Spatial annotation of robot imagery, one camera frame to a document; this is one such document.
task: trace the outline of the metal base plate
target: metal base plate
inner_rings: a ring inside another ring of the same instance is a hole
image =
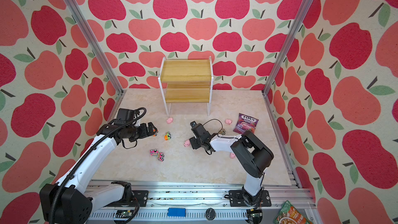
[[[241,193],[242,190],[229,191],[229,196],[230,196],[229,203],[231,207],[247,207]],[[271,199],[269,197],[268,191],[266,190],[263,190],[263,194],[261,196],[261,207],[271,207]]]

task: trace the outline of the beige marble surface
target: beige marble surface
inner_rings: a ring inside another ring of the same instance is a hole
[[[121,108],[147,108],[142,122],[152,122],[159,130],[156,137],[138,140],[135,148],[126,150],[120,144],[102,163],[93,179],[125,181],[166,181],[190,183],[244,183],[246,172],[238,159],[230,159],[229,152],[216,152],[207,155],[204,149],[193,150],[183,143],[193,136],[190,122],[204,124],[216,118],[223,122],[226,135],[236,135],[232,130],[238,114],[258,118],[256,136],[271,149],[274,159],[266,170],[264,185],[291,185],[281,151],[276,141],[265,102],[260,91],[214,90],[211,115],[207,116],[206,103],[173,103],[171,117],[167,115],[159,89],[128,89]],[[224,123],[232,120],[231,125]],[[211,121],[205,125],[210,132],[218,132],[221,125]],[[164,133],[171,132],[172,139],[165,141]],[[126,147],[133,143],[125,142]],[[165,154],[164,162],[149,155],[149,150],[157,149]]]

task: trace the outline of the wooden shelf board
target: wooden shelf board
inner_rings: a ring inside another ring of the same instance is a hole
[[[166,103],[176,102],[201,102],[208,103],[210,97],[209,88],[173,89],[167,88]]]
[[[166,60],[163,64],[162,82],[210,82],[209,60]]]

